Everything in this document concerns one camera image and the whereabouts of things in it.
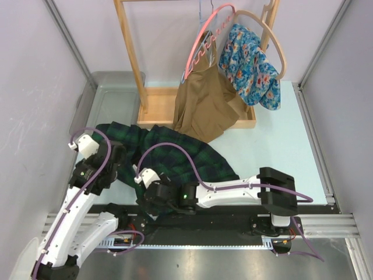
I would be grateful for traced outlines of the green plaid garment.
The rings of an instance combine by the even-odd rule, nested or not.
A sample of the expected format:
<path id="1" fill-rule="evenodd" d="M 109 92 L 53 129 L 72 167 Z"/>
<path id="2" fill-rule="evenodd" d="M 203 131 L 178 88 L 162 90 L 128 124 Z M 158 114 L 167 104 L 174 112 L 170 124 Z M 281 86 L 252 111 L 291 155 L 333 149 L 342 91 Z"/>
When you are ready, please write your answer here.
<path id="1" fill-rule="evenodd" d="M 182 147 L 193 160 L 201 179 L 205 182 L 239 179 L 228 161 L 210 145 L 167 127 L 155 125 L 147 130 L 137 125 L 127 126 L 112 122 L 99 124 L 96 129 L 103 132 L 109 140 L 120 142 L 125 147 L 125 162 L 118 168 L 118 179 L 135 190 L 136 202 L 144 213 L 149 213 L 143 199 L 145 190 L 134 181 L 133 165 L 137 165 L 141 156 L 156 144 L 169 142 Z M 164 173 L 177 186 L 198 180 L 186 155 L 172 146 L 161 146 L 152 150 L 145 157 L 141 168 L 150 168 L 157 174 Z"/>

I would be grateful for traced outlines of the tan brown skirt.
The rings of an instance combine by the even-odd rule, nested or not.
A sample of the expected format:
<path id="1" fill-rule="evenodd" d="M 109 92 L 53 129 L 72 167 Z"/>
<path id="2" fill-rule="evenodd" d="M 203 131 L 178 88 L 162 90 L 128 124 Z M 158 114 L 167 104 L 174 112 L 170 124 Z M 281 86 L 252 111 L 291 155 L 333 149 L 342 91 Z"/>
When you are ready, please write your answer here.
<path id="1" fill-rule="evenodd" d="M 198 47 L 205 54 L 178 88 L 173 130 L 209 143 L 238 120 L 248 120 L 249 111 L 218 69 L 216 43 Z"/>

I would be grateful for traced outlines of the blue floral garment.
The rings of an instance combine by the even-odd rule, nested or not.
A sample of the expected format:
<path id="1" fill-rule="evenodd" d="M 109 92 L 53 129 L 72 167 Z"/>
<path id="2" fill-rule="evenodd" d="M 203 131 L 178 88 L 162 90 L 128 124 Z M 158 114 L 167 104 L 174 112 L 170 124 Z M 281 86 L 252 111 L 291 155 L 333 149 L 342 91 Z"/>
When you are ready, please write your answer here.
<path id="1" fill-rule="evenodd" d="M 260 48 L 260 38 L 249 28 L 233 24 L 220 55 L 219 67 L 242 101 L 276 111 L 281 107 L 279 73 Z"/>

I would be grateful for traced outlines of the beige wooden hanger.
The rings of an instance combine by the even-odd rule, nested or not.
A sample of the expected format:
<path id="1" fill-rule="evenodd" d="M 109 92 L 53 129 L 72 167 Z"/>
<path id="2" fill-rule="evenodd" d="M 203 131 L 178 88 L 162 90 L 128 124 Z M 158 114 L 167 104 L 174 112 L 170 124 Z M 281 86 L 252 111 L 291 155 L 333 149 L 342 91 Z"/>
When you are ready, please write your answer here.
<path id="1" fill-rule="evenodd" d="M 281 71 L 278 71 L 278 75 L 276 76 L 276 80 L 278 81 L 284 77 L 287 70 L 287 61 L 283 48 L 273 32 L 273 25 L 276 19 L 279 3 L 280 1 L 272 0 L 267 5 L 264 5 L 261 17 L 258 17 L 254 13 L 247 10 L 237 10 L 233 18 L 233 22 L 238 23 L 239 16 L 247 16 L 260 25 L 263 30 L 261 37 L 261 49 L 264 53 L 267 50 L 269 41 L 273 43 L 281 62 Z"/>

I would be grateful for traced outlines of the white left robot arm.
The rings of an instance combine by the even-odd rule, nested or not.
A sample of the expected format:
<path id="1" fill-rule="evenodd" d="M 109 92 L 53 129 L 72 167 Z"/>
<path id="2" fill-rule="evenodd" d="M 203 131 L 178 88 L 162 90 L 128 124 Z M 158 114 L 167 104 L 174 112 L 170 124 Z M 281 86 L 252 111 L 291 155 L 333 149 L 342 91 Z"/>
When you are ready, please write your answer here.
<path id="1" fill-rule="evenodd" d="M 125 207 L 109 203 L 84 232 L 79 232 L 95 200 L 117 179 L 126 149 L 117 141 L 97 143 L 89 136 L 78 143 L 83 160 L 76 164 L 64 203 L 38 248 L 32 279 L 76 279 L 99 243 L 128 225 Z"/>

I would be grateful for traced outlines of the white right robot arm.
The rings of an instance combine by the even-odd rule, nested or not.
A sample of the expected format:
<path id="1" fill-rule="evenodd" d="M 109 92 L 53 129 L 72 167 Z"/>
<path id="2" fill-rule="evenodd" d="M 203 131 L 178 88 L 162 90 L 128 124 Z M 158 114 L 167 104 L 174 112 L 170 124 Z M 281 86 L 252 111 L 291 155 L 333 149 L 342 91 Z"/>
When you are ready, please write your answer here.
<path id="1" fill-rule="evenodd" d="M 167 176 L 152 169 L 139 175 L 145 186 L 145 211 L 158 216 L 165 212 L 195 214 L 196 210 L 220 206 L 261 205 L 269 213 L 272 225 L 287 227 L 298 214 L 294 178 L 271 167 L 261 167 L 259 174 L 246 179 L 174 184 Z"/>

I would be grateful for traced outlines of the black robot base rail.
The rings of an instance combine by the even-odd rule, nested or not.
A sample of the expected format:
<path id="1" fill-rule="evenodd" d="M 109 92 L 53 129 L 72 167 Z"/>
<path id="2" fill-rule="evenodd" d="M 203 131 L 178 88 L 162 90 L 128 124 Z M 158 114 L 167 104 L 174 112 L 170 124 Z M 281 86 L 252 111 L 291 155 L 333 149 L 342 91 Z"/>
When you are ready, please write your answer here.
<path id="1" fill-rule="evenodd" d="M 99 215 L 105 206 L 94 205 L 89 213 Z M 164 213 L 155 219 L 142 212 L 138 205 L 119 206 L 125 207 L 129 221 L 125 229 L 110 234 L 119 236 L 119 240 L 108 247 L 113 253 L 137 246 L 249 247 L 257 250 L 268 242 L 266 248 L 275 254 L 296 255 L 297 252 L 291 249 L 292 239 L 301 237 L 309 248 L 306 254 L 320 257 L 305 237 L 303 219 L 291 216 L 289 226 L 275 227 L 263 206 L 218 206 L 199 209 L 193 215 Z"/>

